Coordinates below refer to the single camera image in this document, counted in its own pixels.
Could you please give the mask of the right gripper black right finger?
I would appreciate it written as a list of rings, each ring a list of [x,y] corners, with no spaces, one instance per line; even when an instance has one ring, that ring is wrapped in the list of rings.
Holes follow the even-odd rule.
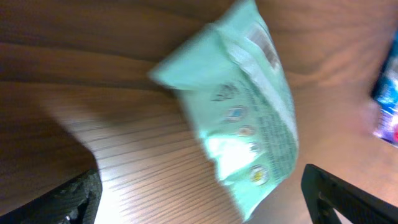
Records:
[[[301,189],[314,224],[397,224],[397,207],[313,165],[304,168]]]

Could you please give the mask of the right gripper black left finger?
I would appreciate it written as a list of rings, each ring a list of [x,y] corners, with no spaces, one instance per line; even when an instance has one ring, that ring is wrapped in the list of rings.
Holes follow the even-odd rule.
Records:
[[[94,224],[102,194],[99,172],[90,169],[1,216],[4,224]]]

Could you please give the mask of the blue oreo cookie pack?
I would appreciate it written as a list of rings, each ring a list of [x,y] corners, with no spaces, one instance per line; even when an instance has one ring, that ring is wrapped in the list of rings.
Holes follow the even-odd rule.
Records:
[[[383,111],[397,112],[397,32],[372,92],[373,99]]]

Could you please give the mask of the mint green wipes packet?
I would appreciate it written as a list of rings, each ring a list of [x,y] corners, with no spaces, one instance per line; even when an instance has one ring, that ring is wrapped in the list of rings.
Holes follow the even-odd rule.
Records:
[[[238,1],[150,72],[174,90],[243,220],[294,171],[292,94],[254,1]]]

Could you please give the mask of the red purple liner packet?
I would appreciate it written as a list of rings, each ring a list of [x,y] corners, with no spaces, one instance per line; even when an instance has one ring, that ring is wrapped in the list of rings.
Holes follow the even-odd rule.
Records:
[[[381,110],[373,135],[397,147],[397,113]]]

